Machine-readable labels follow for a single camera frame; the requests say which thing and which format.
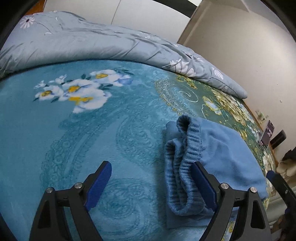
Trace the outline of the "blue fleece garment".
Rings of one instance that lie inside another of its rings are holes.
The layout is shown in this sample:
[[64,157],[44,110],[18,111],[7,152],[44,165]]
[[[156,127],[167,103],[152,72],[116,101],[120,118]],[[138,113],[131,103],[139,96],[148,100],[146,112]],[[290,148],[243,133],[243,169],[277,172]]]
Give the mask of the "blue fleece garment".
[[255,187],[261,200],[268,197],[262,170],[239,132],[210,120],[182,115],[169,121],[164,161],[167,228],[207,226],[213,216],[191,177],[196,161],[220,183]]

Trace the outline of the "teal floral blanket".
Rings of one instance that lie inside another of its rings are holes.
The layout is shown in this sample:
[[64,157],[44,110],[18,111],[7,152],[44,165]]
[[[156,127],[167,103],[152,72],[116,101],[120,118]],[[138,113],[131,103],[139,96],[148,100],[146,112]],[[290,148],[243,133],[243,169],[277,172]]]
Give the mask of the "teal floral blanket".
[[46,188],[68,189],[106,160],[112,176],[90,211],[104,240],[198,240],[202,227],[166,227],[165,129],[182,114],[236,130],[263,173],[275,168],[243,101],[176,73],[91,60],[1,80],[1,214],[16,239],[29,239]]

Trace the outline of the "grey floral quilt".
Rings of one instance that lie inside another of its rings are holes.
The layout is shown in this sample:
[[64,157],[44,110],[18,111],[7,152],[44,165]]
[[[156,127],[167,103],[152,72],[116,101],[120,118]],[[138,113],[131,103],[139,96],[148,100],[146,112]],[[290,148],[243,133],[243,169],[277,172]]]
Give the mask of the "grey floral quilt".
[[66,11],[22,17],[1,49],[1,76],[87,59],[144,63],[199,80],[240,99],[247,97],[237,82],[188,47],[142,31],[91,23]]

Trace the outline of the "white and black wardrobe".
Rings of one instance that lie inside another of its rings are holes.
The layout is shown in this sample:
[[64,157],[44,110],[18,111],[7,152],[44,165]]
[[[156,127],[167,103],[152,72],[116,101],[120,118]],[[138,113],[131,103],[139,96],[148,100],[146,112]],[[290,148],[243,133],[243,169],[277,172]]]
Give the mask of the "white and black wardrobe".
[[45,1],[43,11],[68,11],[89,22],[154,34],[176,43],[201,1]]

